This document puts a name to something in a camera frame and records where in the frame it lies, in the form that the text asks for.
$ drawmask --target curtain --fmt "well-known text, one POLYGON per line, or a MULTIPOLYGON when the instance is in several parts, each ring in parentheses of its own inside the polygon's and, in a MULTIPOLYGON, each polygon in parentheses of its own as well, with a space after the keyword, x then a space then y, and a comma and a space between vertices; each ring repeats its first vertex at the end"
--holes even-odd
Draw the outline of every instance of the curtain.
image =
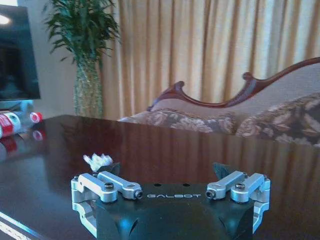
POLYGON ((244 85, 320 56, 319 0, 114 0, 120 40, 103 57, 107 119, 145 111, 184 81, 217 103, 244 85))

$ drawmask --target plastic bottle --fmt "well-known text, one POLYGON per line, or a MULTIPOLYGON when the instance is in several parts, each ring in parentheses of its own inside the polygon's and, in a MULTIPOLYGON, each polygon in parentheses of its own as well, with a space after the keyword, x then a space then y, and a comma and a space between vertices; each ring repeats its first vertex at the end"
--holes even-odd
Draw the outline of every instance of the plastic bottle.
POLYGON ((40 112, 3 112, 0 114, 0 138, 25 132, 41 120, 40 112))

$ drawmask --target television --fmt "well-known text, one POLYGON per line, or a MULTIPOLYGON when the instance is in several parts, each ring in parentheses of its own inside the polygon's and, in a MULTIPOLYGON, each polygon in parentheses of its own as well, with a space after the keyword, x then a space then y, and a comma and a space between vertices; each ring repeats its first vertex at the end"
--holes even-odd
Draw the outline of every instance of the television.
POLYGON ((39 98, 27 8, 0 5, 0 101, 39 98))

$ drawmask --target floral cushion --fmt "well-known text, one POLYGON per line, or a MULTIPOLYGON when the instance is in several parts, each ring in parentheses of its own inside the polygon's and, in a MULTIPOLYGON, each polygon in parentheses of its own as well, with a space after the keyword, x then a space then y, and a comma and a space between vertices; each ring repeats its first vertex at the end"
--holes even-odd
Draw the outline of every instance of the floral cushion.
POLYGON ((318 147, 320 92, 285 102, 247 118, 236 135, 318 147))
POLYGON ((232 113, 206 118, 194 116, 190 113, 178 112, 169 108, 146 113, 148 114, 144 114, 143 117, 134 115, 122 118, 120 121, 204 133, 235 133, 235 116, 232 113))

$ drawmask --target wooden table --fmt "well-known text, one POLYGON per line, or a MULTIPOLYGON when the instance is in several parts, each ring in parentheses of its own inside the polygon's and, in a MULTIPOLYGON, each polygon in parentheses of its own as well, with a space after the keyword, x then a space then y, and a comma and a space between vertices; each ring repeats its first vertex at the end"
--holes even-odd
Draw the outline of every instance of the wooden table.
POLYGON ((0 222, 31 239, 94 239, 72 210, 70 187, 92 172, 83 155, 93 153, 110 155, 140 184, 213 182, 213 162, 266 174, 270 210, 254 239, 320 238, 319 148, 68 115, 35 129, 43 141, 0 163, 0 222))

